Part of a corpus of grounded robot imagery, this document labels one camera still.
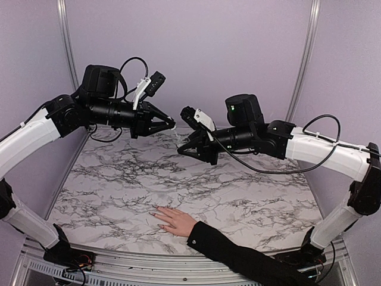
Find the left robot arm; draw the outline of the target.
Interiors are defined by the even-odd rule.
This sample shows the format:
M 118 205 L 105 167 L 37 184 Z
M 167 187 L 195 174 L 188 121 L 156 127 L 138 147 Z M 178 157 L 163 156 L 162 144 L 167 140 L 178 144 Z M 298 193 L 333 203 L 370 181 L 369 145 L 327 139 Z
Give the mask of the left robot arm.
M 82 84 L 71 95 L 60 95 L 42 104 L 25 122 L 1 139 L 1 220 L 34 238 L 45 250 L 48 261 L 70 265 L 75 250 L 63 230 L 45 222 L 13 193 L 5 175 L 43 146 L 63 138 L 78 128 L 105 125 L 128 128 L 136 139 L 172 129 L 175 121 L 145 101 L 153 97 L 165 76 L 156 71 L 146 75 L 132 91 L 134 100 L 115 98 L 117 86 L 128 96 L 127 84 L 117 68 L 88 65 Z

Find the clear nail polish bottle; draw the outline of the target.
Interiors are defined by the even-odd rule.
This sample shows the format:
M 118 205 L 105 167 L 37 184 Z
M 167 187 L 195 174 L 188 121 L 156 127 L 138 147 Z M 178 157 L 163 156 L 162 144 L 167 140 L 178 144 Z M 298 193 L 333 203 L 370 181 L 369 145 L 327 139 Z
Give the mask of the clear nail polish bottle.
M 189 143 L 189 138 L 179 138 L 176 142 L 176 147 L 177 148 L 181 148 L 183 147 L 184 145 L 188 144 Z

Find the person's bare hand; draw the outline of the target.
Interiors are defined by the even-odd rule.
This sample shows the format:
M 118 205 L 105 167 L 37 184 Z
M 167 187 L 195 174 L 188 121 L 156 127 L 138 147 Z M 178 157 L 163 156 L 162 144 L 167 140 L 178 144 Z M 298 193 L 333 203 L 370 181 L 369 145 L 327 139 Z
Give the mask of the person's bare hand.
M 163 223 L 158 227 L 178 237 L 189 237 L 197 221 L 187 213 L 169 207 L 155 206 L 155 212 L 149 214 Z

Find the black sleeved forearm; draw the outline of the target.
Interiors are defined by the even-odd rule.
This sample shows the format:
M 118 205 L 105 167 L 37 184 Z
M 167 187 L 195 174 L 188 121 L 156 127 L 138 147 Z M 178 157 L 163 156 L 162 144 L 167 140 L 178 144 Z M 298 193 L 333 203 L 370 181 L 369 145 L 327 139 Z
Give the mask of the black sleeved forearm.
M 242 247 L 204 222 L 197 222 L 187 240 L 189 247 L 226 265 L 235 273 L 268 286 L 316 285 L 306 275 L 252 248 Z

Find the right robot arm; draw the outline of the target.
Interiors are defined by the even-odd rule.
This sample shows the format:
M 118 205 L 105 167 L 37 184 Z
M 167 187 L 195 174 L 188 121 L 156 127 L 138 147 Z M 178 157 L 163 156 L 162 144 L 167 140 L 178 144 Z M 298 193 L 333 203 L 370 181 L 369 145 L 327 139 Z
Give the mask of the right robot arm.
M 213 120 L 199 109 L 185 107 L 182 119 L 193 129 L 181 155 L 216 164 L 218 155 L 228 153 L 266 154 L 279 159 L 311 163 L 352 179 L 349 195 L 305 235 L 299 250 L 280 253 L 276 259 L 294 267 L 307 267 L 323 260 L 323 250 L 359 218 L 380 208 L 380 153 L 376 144 L 366 146 L 330 139 L 293 123 L 264 121 L 258 99 L 253 94 L 234 95 L 225 101 L 228 129 L 216 129 Z

